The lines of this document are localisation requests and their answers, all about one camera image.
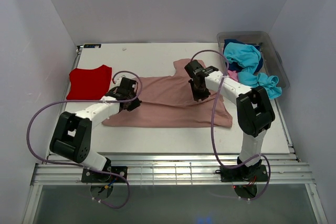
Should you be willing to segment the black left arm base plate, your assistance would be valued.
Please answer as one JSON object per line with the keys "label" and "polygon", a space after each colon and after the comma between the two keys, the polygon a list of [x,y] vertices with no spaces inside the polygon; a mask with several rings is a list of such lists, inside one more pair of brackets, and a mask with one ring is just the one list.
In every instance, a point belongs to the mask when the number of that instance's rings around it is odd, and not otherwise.
{"label": "black left arm base plate", "polygon": [[[111,166],[107,170],[108,173],[114,173],[127,179],[128,167],[127,166]],[[93,172],[89,169],[84,168],[81,177],[82,183],[123,183],[124,180],[118,176],[112,176],[109,174],[102,174],[98,172]]]}

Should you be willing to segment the dusty pink t-shirt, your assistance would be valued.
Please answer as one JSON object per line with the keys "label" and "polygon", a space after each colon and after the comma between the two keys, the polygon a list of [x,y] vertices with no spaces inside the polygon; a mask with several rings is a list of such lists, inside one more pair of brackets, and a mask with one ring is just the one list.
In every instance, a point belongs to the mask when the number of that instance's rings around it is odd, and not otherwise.
{"label": "dusty pink t-shirt", "polygon": [[139,99],[141,105],[133,111],[123,110],[103,121],[109,127],[210,127],[212,113],[214,123],[230,128],[233,118],[224,106],[223,97],[215,92],[196,102],[193,99],[190,77],[184,67],[189,59],[173,63],[176,70],[172,76],[142,77]]}

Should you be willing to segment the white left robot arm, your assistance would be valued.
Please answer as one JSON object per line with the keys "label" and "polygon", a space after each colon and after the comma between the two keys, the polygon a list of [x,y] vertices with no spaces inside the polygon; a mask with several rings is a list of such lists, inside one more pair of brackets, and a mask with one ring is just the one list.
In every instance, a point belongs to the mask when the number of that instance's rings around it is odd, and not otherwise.
{"label": "white left robot arm", "polygon": [[49,149],[76,164],[93,169],[94,177],[105,182],[111,177],[111,161],[91,150],[92,130],[123,110],[132,111],[141,104],[138,82],[126,77],[99,101],[75,113],[63,112],[57,121]]}

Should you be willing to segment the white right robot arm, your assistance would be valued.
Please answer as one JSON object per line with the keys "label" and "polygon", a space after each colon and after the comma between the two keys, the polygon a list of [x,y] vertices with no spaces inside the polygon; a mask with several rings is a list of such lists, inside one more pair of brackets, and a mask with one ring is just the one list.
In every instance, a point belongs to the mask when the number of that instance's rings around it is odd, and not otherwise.
{"label": "white right robot arm", "polygon": [[254,180],[265,182],[269,178],[266,167],[261,163],[261,148],[267,130],[275,120],[275,113],[266,90],[257,86],[243,85],[217,68],[204,68],[197,60],[185,66],[190,77],[189,83],[196,102],[205,100],[211,91],[227,98],[236,106],[238,125],[243,132],[242,148],[237,164],[220,164],[217,173],[222,182],[242,182]]}

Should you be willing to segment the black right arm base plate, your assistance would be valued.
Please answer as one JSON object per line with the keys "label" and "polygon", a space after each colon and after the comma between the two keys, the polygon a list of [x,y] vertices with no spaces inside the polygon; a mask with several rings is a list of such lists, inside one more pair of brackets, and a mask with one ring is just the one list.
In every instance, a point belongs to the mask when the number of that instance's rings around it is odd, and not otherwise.
{"label": "black right arm base plate", "polygon": [[224,169],[221,167],[215,171],[220,175],[221,182],[266,182],[268,173],[265,165],[257,168],[240,167],[237,169]]}

